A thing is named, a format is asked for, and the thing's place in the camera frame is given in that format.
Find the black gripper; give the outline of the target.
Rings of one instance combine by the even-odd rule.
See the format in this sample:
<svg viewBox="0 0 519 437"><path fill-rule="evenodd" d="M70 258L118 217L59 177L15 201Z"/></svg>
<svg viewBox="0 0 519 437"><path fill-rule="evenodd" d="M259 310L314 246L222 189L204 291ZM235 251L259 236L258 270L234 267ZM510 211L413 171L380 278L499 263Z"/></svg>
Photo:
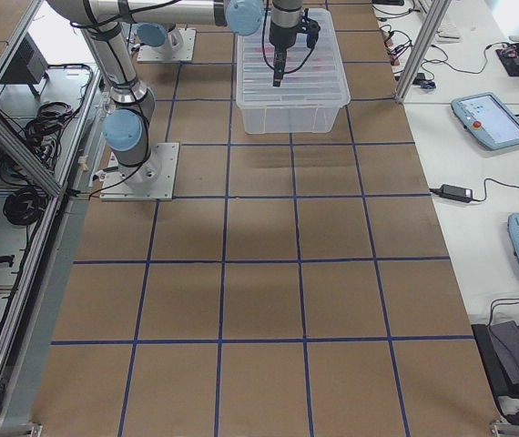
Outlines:
<svg viewBox="0 0 519 437"><path fill-rule="evenodd" d="M278 46L274 47L273 59L273 81L272 85L280 86L281 81L285 75L285 67L287 61L287 49Z"/></svg>

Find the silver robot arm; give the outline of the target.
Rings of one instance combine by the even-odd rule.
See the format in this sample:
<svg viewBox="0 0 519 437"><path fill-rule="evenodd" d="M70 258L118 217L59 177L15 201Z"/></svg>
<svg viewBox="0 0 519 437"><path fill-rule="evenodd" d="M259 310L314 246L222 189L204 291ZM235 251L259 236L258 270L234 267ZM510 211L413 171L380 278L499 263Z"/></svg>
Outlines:
<svg viewBox="0 0 519 437"><path fill-rule="evenodd" d="M308 49L314 49L321 30L301 1L52 1L50 6L81 30L110 87L114 110L104 121L103 135L123 182L131 186L154 182L161 161L148 137L154 94L137 75L122 35L124 23L160 25L165 31L177 24L225 26L238 36L269 29L274 86L290 72L287 52L297 36L304 34Z"/></svg>

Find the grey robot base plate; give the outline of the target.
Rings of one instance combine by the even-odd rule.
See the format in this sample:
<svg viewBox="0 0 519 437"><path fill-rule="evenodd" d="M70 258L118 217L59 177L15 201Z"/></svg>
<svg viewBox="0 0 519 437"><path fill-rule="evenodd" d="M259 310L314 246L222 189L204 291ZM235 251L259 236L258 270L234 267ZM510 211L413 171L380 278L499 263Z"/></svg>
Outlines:
<svg viewBox="0 0 519 437"><path fill-rule="evenodd" d="M151 147L148 161L135 173L120 167L113 152L109 166L117 167L102 178L98 192L105 201L171 200L178 167L179 143L157 143Z"/></svg>

